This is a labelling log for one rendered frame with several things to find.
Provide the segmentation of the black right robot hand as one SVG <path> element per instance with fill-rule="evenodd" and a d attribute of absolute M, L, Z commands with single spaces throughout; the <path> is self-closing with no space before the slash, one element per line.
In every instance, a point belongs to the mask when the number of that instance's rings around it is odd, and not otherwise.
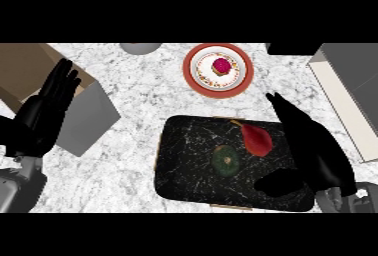
<path fill-rule="evenodd" d="M 283 126 L 296 168 L 279 168 L 261 177 L 255 190 L 280 197 L 307 185 L 313 192 L 338 187 L 341 196 L 350 196 L 357 192 L 354 171 L 330 132 L 279 93 L 267 93 L 265 97 Z"/>

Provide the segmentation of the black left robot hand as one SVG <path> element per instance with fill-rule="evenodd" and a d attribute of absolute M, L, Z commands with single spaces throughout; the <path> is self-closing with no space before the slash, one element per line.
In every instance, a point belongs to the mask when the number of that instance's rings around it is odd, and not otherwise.
<path fill-rule="evenodd" d="M 6 147 L 6 157 L 41 158 L 51 150 L 79 82 L 72 61 L 62 58 L 38 94 L 28 98 L 14 118 L 0 115 L 0 145 Z"/>

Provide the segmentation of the dark green squash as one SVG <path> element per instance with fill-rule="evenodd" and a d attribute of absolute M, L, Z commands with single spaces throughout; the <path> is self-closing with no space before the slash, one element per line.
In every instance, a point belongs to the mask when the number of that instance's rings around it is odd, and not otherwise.
<path fill-rule="evenodd" d="M 223 177 L 232 177 L 239 172 L 239 156 L 232 146 L 220 145 L 215 147 L 211 156 L 211 166 Z"/>

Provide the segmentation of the black marble tray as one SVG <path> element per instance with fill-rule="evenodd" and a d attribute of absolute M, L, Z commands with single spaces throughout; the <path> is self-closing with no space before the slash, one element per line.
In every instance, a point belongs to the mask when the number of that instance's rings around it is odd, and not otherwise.
<path fill-rule="evenodd" d="M 263 157 L 243 145 L 240 126 L 263 128 L 273 149 Z M 255 181 L 277 169 L 295 167 L 277 122 L 175 115 L 165 121 L 155 164 L 155 191 L 170 200 L 305 212 L 313 208 L 308 188 L 280 197 L 254 189 Z"/>

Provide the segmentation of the grey cabinet door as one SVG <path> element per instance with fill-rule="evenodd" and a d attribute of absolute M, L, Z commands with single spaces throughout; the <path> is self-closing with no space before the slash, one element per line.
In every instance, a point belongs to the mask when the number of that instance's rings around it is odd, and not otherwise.
<path fill-rule="evenodd" d="M 105 90 L 94 81 L 72 99 L 56 145 L 79 157 L 119 118 Z"/>

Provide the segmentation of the red chili pepper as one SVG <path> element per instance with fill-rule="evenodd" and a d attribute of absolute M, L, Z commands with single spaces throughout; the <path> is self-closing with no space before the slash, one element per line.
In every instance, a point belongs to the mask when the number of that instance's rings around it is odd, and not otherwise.
<path fill-rule="evenodd" d="M 258 157 L 264 157 L 273 148 L 268 132 L 258 126 L 242 124 L 236 120 L 232 123 L 240 127 L 243 145 L 246 151 Z"/>

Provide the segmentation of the wooden open cabinet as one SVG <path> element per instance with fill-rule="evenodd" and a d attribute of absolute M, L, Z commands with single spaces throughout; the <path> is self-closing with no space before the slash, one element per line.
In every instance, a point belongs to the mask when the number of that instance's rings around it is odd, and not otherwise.
<path fill-rule="evenodd" d="M 63 55 L 47 43 L 0 43 L 0 99 L 17 112 Z"/>

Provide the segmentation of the grey and cream appliance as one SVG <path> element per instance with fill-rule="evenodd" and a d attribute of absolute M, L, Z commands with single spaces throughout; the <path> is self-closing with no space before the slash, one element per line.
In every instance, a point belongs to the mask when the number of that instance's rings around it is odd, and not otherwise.
<path fill-rule="evenodd" d="M 378 43 L 325 43 L 308 67 L 361 161 L 378 161 Z"/>

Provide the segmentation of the grey round object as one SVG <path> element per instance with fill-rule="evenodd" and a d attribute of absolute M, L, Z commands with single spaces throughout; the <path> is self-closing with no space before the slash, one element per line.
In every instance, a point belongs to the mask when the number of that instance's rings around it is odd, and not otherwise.
<path fill-rule="evenodd" d="M 161 43 L 121 43 L 119 46 L 128 54 L 146 55 L 161 47 Z"/>

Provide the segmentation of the black box appliance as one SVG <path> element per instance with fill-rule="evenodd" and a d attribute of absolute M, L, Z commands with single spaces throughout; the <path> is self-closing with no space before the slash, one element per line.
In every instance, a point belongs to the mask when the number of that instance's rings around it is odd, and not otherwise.
<path fill-rule="evenodd" d="M 267 43 L 268 55 L 311 56 L 320 48 L 320 43 Z"/>

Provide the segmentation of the red round placemat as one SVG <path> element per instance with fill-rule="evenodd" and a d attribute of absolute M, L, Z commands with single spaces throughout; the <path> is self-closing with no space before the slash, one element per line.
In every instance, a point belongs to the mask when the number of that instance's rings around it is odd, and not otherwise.
<path fill-rule="evenodd" d="M 230 98 L 248 88 L 254 67 L 246 53 L 229 43 L 202 43 L 183 61 L 183 76 L 190 88 L 211 98 Z"/>

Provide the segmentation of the white patterned plate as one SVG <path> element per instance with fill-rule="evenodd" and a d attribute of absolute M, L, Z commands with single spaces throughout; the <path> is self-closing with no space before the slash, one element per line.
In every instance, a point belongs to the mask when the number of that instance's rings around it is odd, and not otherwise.
<path fill-rule="evenodd" d="M 227 91 L 242 83 L 246 64 L 230 48 L 209 46 L 201 49 L 192 57 L 190 74 L 202 88 Z"/>

